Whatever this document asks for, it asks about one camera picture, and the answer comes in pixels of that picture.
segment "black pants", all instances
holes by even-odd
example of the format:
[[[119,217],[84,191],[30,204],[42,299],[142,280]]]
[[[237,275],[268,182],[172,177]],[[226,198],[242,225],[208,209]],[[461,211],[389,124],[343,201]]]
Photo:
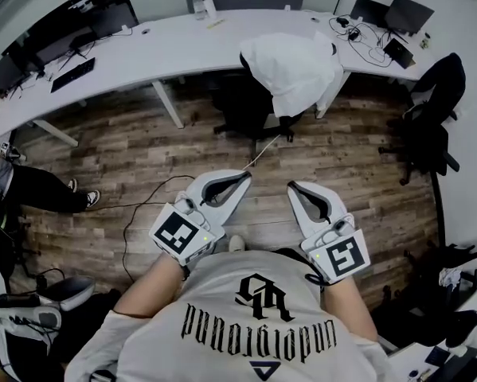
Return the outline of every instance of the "black pants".
[[[73,193],[58,177],[48,171],[14,166],[14,176],[6,202],[28,205],[53,212],[81,212],[88,198],[84,193]]]

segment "white sneaker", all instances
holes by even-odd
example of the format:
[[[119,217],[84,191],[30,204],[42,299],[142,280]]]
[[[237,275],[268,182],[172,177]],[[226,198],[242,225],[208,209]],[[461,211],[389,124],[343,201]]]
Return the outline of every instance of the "white sneaker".
[[[72,178],[72,180],[68,182],[68,187],[72,190],[73,193],[77,192],[78,186],[79,184],[77,183],[77,180],[75,178]]]
[[[233,235],[229,240],[229,251],[244,251],[245,241],[240,235]]]
[[[91,208],[94,204],[96,204],[100,200],[100,191],[95,190],[91,191],[86,194],[88,197],[88,203],[86,204],[86,208]]]

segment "wooden floor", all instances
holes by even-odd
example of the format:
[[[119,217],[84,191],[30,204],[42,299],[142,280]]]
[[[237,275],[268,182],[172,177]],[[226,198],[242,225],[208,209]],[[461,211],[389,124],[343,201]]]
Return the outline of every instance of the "wooden floor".
[[[16,144],[28,156],[28,166],[79,180],[83,189],[99,189],[99,207],[144,201],[162,181],[180,174],[196,176],[209,170],[241,169],[248,163],[249,143],[236,134],[214,135],[222,124],[198,80],[174,87],[178,109],[187,126],[177,129],[152,88],[138,88],[88,101],[58,112],[49,121],[79,140],[69,148],[38,128],[18,132]],[[363,228],[372,265],[357,276],[369,307],[381,301],[389,284],[402,288],[410,267],[405,249],[414,255],[436,238],[436,212],[429,177],[415,173],[399,185],[404,164],[396,156],[380,156],[378,145],[396,144],[385,126],[405,107],[398,91],[384,80],[352,77],[324,119],[306,112],[293,127],[295,140],[279,138],[257,167],[252,186],[229,220],[229,235],[241,234],[253,248],[293,246],[302,239],[287,199],[290,180],[315,181],[338,192]],[[262,148],[268,141],[259,144]],[[174,179],[152,201],[173,201],[190,179]],[[127,268],[140,275],[158,250],[147,233],[161,205],[139,209],[127,232]],[[123,228],[132,207],[61,215],[24,208],[31,223],[29,246],[41,251],[29,259],[32,272],[59,267],[67,275],[91,275],[99,289],[124,290],[130,281],[123,269]],[[49,274],[49,280],[56,278]],[[17,268],[16,291],[32,286]]]

